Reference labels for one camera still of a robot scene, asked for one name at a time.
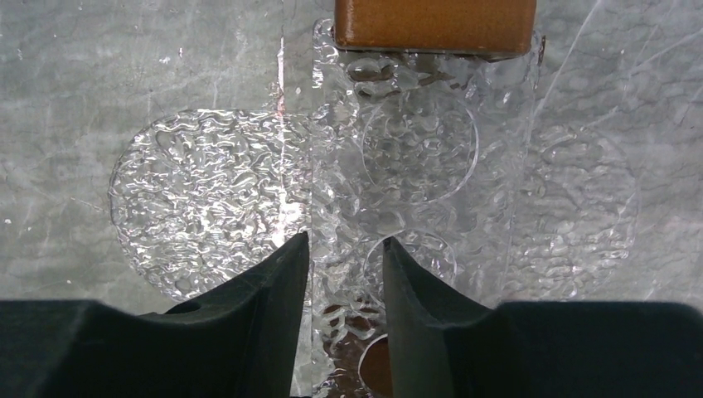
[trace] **textured ice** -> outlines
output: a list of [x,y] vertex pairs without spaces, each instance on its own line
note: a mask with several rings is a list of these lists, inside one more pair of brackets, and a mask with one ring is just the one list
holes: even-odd
[[186,300],[307,230],[309,134],[304,117],[202,109],[138,133],[109,189],[132,266]]

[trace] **transparent plastic sheet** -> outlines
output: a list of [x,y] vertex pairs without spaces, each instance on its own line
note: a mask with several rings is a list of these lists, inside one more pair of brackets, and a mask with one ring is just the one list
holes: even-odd
[[540,46],[498,63],[339,51],[331,28],[313,38],[313,384],[364,395],[358,358],[385,332],[385,237],[468,297],[500,299]]

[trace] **gray background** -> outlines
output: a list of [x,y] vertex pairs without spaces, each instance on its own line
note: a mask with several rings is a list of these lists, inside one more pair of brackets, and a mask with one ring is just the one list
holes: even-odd
[[[188,108],[311,107],[311,30],[330,0],[0,2],[0,299],[172,303],[128,266],[107,187],[128,141]],[[536,131],[588,127],[636,173],[625,266],[588,299],[703,308],[703,2],[542,0]]]

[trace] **circular ice pattern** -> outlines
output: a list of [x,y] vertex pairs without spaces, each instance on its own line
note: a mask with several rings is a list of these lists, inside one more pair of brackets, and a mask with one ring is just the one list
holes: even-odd
[[533,134],[503,297],[588,297],[629,256],[638,208],[613,141],[565,126]]
[[[408,229],[398,231],[394,236],[417,263],[434,276],[453,286],[457,274],[457,260],[454,250],[446,240],[429,231]],[[383,304],[383,240],[379,240],[366,256],[361,269],[366,290],[382,308]]]
[[186,300],[271,255],[306,225],[307,136],[294,117],[209,110],[139,132],[109,189],[132,266]]

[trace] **brown block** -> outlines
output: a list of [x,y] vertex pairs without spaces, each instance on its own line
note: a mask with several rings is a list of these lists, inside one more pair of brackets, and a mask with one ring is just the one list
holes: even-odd
[[530,50],[536,0],[337,0],[345,50],[456,52],[511,57]]

